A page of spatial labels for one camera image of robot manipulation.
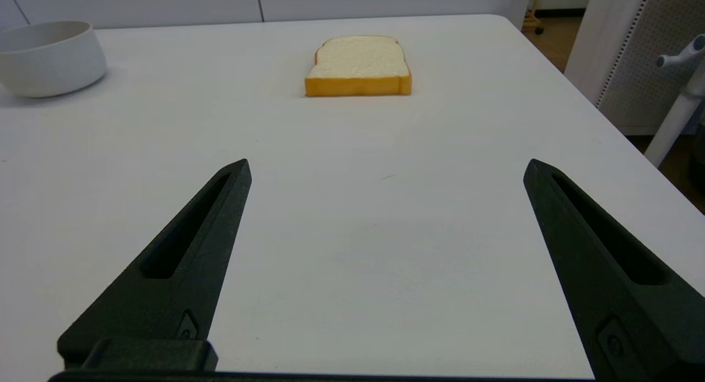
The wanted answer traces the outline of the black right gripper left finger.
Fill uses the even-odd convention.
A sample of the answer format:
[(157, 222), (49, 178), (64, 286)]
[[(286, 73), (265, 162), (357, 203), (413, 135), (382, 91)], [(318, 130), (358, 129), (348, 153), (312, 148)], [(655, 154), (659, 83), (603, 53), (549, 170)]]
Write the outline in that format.
[(102, 339), (205, 340), (252, 177), (245, 159), (221, 168), (57, 341), (68, 368)]

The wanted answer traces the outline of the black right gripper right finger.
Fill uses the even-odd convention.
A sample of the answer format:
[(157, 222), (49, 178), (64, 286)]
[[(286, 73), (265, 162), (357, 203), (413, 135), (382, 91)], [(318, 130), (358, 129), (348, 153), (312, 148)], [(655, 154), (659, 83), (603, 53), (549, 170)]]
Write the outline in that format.
[(595, 379), (702, 381), (703, 295), (564, 172), (523, 183)]

